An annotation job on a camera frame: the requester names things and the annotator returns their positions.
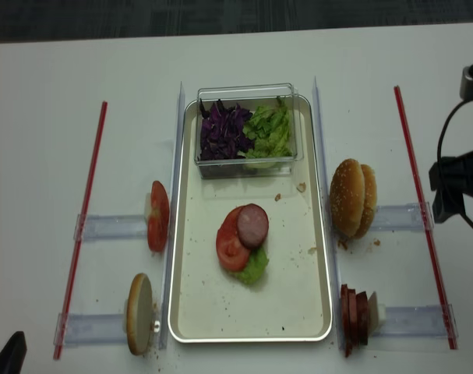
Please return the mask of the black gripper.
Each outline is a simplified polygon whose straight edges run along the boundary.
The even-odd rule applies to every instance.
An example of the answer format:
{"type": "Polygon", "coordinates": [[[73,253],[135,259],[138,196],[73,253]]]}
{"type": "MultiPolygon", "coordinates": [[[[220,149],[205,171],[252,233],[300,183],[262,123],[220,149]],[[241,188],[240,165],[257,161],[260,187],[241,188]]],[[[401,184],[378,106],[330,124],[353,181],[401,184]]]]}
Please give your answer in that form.
{"type": "Polygon", "coordinates": [[[441,157],[429,170],[429,182],[436,196],[432,203],[436,224],[464,212],[463,194],[473,195],[473,151],[456,157],[441,157]]]}

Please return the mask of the black left arm gripper tip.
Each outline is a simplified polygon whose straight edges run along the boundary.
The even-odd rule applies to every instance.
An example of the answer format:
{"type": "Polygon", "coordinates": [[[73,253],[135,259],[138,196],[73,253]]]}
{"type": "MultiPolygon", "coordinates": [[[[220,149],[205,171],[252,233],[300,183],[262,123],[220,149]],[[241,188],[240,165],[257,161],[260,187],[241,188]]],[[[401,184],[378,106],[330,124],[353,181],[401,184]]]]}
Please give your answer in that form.
{"type": "Polygon", "coordinates": [[[0,374],[20,374],[26,353],[25,333],[16,331],[0,351],[0,374]]]}

